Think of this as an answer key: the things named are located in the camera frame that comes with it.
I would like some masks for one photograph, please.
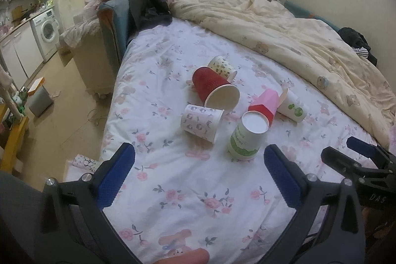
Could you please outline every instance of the striped cloth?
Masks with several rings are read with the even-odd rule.
[[[369,51],[367,49],[365,49],[364,47],[362,47],[362,48],[354,48],[353,50],[359,56],[363,56],[364,58],[368,58],[369,57]]]

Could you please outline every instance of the washing machine door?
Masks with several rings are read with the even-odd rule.
[[[56,32],[53,23],[53,20],[46,20],[41,25],[41,36],[44,42],[52,43],[56,38]]]

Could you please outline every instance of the blue textured pad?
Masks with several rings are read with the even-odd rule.
[[[264,163],[286,204],[298,209],[301,206],[301,188],[270,145],[264,151]]]
[[[355,137],[349,137],[346,141],[346,146],[357,153],[365,156],[366,158],[374,157],[375,147]]]
[[[96,203],[100,210],[111,206],[116,198],[135,163],[135,149],[131,144],[125,145],[125,148],[122,151],[118,150],[112,158],[116,160],[98,186]]]

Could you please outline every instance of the paper cup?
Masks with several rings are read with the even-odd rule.
[[[232,82],[238,71],[221,55],[216,56],[207,66],[228,82]]]
[[[207,67],[194,72],[193,83],[207,108],[230,112],[239,102],[238,88]]]
[[[249,111],[258,111],[267,117],[270,126],[274,120],[276,109],[279,106],[278,92],[268,89],[257,98],[249,107]]]
[[[259,152],[269,126],[267,117],[260,112],[246,112],[228,141],[228,151],[239,160],[253,159]]]
[[[301,122],[308,114],[308,106],[304,105],[289,89],[282,93],[279,103],[280,106],[277,111],[293,121]]]
[[[223,112],[190,104],[181,117],[180,126],[184,131],[214,143]]]

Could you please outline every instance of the human hand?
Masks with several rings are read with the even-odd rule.
[[[169,257],[154,264],[207,264],[209,253],[204,249],[196,249],[182,256]]]

